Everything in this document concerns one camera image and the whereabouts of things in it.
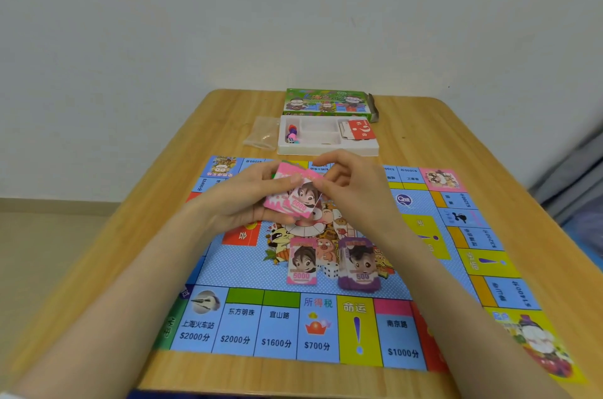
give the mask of forearm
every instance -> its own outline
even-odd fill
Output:
[[[567,398],[405,225],[378,243],[409,288],[463,397]]]
[[[27,399],[124,397],[211,241],[200,218],[185,206],[168,221],[12,392]]]

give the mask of baseboard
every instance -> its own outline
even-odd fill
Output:
[[[62,215],[111,216],[119,202],[61,201],[0,197],[0,212],[56,213]]]

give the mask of person's right arm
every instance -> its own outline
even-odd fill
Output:
[[[406,283],[464,398],[569,398],[403,222],[383,167],[343,150],[314,185],[384,252]]]

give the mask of purple exclamation mark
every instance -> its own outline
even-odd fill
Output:
[[[356,353],[362,354],[362,347],[360,346],[360,318],[357,316],[354,317],[354,327],[356,328],[356,338],[358,340],[358,348],[356,349]]]

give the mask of person's left arm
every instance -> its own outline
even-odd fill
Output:
[[[255,164],[185,204],[11,392],[26,399],[125,397],[211,240],[257,220],[293,221],[261,205],[302,183],[300,175],[272,180],[278,165]]]

